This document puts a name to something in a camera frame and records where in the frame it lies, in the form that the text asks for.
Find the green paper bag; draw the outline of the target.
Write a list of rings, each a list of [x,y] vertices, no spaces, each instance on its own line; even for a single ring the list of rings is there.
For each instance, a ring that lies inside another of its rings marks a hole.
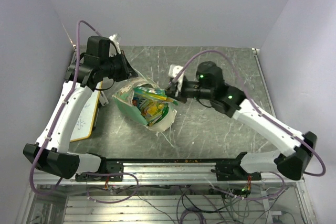
[[[126,85],[112,96],[120,112],[151,131],[166,131],[175,121],[177,114],[177,111],[174,108],[175,105],[173,103],[167,103],[169,106],[168,113],[154,125],[148,126],[146,120],[141,116],[140,111],[132,104],[133,98],[143,98],[142,96],[134,94],[134,88],[136,87],[160,88],[157,83],[150,79],[138,77],[127,81]]]

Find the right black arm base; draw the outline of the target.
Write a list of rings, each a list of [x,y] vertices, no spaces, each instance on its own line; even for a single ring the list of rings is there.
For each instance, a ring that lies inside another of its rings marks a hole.
[[[218,181],[247,181],[249,178],[261,180],[261,173],[248,173],[241,166],[240,161],[234,159],[224,159],[216,163],[211,172],[216,175]]]

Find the yellow green snack packet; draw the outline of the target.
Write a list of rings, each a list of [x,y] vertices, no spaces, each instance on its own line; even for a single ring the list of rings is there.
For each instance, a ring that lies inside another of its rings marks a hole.
[[[148,126],[152,126],[157,121],[160,121],[169,111],[167,103],[141,97],[133,98],[132,104],[140,111]]]

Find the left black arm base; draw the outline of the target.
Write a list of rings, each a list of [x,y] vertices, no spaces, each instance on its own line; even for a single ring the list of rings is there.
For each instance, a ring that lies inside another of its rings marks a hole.
[[[75,175],[75,181],[77,182],[105,182],[107,179],[112,182],[121,182],[123,176],[120,175],[124,171],[124,166],[119,161],[106,161],[104,165],[101,165],[95,175],[89,175],[87,173],[81,173]],[[112,176],[100,176],[97,174],[117,174]]]

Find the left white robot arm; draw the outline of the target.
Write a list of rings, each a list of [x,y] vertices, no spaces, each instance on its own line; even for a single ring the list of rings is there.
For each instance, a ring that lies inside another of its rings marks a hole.
[[[47,126],[34,144],[27,143],[23,149],[33,168],[63,179],[86,172],[94,180],[104,179],[104,157],[68,151],[72,132],[83,107],[104,78],[120,82],[137,75],[119,47],[117,35],[89,37],[86,51],[67,68],[61,96]]]

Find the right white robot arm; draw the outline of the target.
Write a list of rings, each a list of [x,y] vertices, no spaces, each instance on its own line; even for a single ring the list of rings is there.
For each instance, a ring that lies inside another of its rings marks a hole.
[[[231,167],[236,179],[261,172],[280,173],[291,180],[301,179],[317,141],[314,133],[294,130],[249,101],[242,90],[224,81],[222,69],[212,61],[198,65],[196,81],[187,80],[178,65],[170,65],[169,78],[171,84],[165,90],[168,97],[183,103],[191,98],[208,100],[211,108],[249,126],[276,147],[271,152],[240,153]]]

